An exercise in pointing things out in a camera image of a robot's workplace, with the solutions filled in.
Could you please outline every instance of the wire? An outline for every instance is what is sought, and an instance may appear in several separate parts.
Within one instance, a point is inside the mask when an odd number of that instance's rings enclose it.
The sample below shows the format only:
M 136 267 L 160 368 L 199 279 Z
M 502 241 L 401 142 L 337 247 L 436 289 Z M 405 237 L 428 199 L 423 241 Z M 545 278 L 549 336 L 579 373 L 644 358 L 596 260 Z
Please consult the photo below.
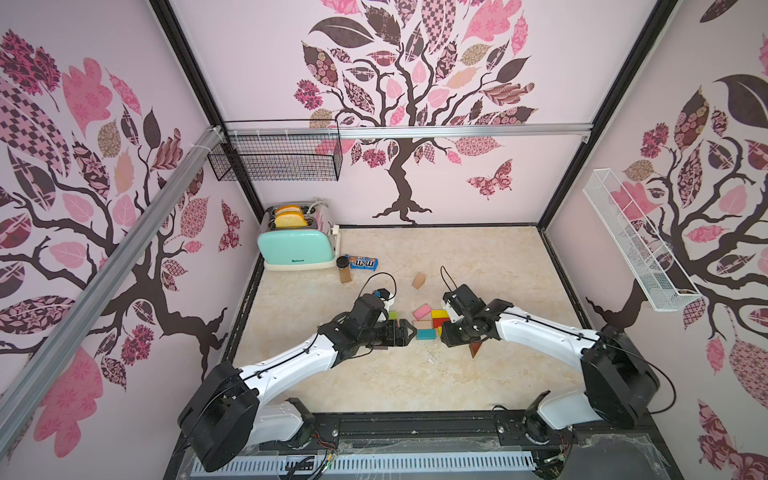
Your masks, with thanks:
M 369 276 L 368 280 L 366 280 L 366 282 L 362 285 L 362 288 L 360 289 L 360 293 L 357 294 L 357 298 L 360 298 L 362 296 L 362 291 L 366 289 L 366 285 L 368 285 L 368 282 L 370 282 L 371 279 L 374 276 L 376 276 L 376 275 L 387 275 L 387 276 L 389 276 L 389 278 L 392 279 L 392 283 L 395 284 L 395 292 L 392 294 L 392 296 L 390 298 L 388 298 L 388 300 L 392 300 L 393 298 L 395 298 L 395 295 L 397 295 L 397 280 L 395 280 L 395 277 L 392 276 L 392 274 L 387 273 L 387 272 L 378 272 L 378 273 L 374 273 L 373 275 Z

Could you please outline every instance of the wall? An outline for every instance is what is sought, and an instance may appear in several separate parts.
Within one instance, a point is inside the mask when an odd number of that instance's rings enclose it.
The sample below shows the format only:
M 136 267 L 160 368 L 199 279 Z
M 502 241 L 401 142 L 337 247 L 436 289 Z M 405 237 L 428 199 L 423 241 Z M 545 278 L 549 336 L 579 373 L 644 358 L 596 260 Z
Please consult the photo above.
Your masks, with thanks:
M 227 120 L 335 118 L 342 127 L 589 123 L 653 5 L 174 3 Z M 537 222 L 581 138 L 497 137 L 478 148 L 414 140 L 395 142 L 396 154 L 388 140 L 344 144 L 338 183 L 255 186 L 267 206 L 325 197 L 340 223 Z
M 549 233 L 591 320 L 626 326 L 675 382 L 655 420 L 685 478 L 764 478 L 768 5 L 710 4 L 682 4 Z M 581 192 L 600 167 L 632 187 L 703 300 L 645 302 Z M 670 397 L 663 386 L 651 409 Z
M 207 122 L 145 2 L 4 5 L 0 31 L 5 390 Z M 237 184 L 206 165 L 0 476 L 159 478 L 175 419 L 223 350 L 255 232 Z

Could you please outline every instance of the wall shelf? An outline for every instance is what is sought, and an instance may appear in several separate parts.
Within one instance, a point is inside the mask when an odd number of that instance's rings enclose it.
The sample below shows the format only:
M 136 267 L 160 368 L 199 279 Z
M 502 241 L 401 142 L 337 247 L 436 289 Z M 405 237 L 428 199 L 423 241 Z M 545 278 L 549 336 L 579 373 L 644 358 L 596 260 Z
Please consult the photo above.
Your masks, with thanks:
M 654 310 L 675 312 L 701 298 L 655 223 L 610 168 L 593 171 L 583 191 Z

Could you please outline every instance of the mint green toaster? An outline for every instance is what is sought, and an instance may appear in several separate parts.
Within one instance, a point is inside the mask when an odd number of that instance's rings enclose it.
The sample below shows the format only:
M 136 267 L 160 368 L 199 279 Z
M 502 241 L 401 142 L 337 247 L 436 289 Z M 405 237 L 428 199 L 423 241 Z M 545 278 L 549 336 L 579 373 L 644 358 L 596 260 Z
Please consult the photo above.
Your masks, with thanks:
M 301 207 L 306 227 L 275 227 L 275 210 L 283 205 Z M 292 202 L 266 209 L 257 243 L 267 270 L 315 270 L 336 266 L 341 233 L 333 225 L 328 206 L 316 202 Z

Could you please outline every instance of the beige floor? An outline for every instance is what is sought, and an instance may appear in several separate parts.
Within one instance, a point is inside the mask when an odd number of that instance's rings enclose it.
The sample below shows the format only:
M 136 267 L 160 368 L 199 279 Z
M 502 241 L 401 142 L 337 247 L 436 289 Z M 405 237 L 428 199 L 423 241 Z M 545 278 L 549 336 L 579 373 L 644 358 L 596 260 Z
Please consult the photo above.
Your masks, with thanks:
M 439 268 L 445 265 L 459 285 L 466 283 L 485 302 L 509 300 L 536 315 L 578 326 L 534 227 L 349 229 L 342 231 L 342 251 L 378 258 L 377 272 L 397 279 L 394 310 L 400 318 L 413 320 L 411 312 L 425 303 L 440 308 L 446 288 Z M 419 271 L 427 281 L 415 290 L 411 282 Z M 307 339 L 319 324 L 352 307 L 370 274 L 353 270 L 353 281 L 342 285 L 336 269 L 265 271 L 235 366 L 259 362 Z M 369 287 L 391 289 L 391 282 L 379 275 Z M 581 375 L 574 370 L 527 346 L 489 340 L 472 359 L 467 346 L 414 339 L 405 348 L 375 350 L 342 362 L 276 400 L 299 397 L 313 412 L 468 410 L 495 404 L 523 409 L 546 389 L 578 382 Z

